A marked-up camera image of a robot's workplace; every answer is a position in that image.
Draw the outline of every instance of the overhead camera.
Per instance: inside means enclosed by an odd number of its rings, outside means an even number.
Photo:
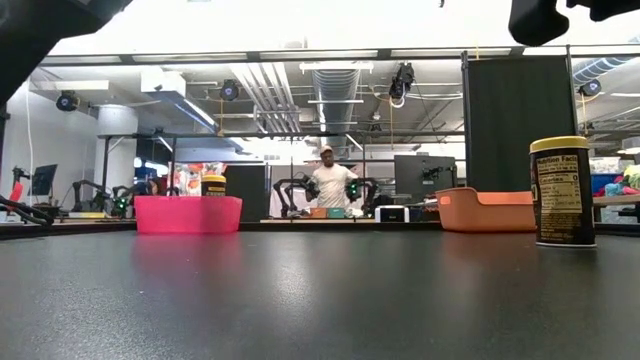
[[[79,106],[80,98],[75,96],[75,92],[73,91],[63,91],[56,101],[56,107],[58,110],[64,112],[76,111]]]
[[[598,80],[591,80],[578,88],[578,94],[584,96],[596,96],[602,91],[602,84]]]
[[[398,73],[391,80],[389,96],[392,99],[402,99],[410,90],[411,84],[415,81],[415,73],[411,63],[400,65]]]
[[[240,94],[240,89],[236,85],[236,81],[233,79],[227,79],[220,89],[220,98],[224,101],[233,101]]]

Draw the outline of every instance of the monitor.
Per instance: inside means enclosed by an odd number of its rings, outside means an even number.
[[[53,190],[53,177],[58,165],[39,166],[31,175],[31,192],[29,196],[49,196]]]
[[[456,159],[445,156],[396,155],[396,194],[421,202],[426,195],[456,187]]]

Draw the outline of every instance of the teal object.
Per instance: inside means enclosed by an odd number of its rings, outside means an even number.
[[[327,210],[327,218],[329,219],[344,219],[345,212],[341,208],[329,208]]]

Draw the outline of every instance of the small box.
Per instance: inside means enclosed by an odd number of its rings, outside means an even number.
[[[327,208],[311,208],[311,218],[312,219],[326,219],[327,218]]]
[[[329,208],[327,215],[329,219],[344,219],[345,211],[342,208]]]

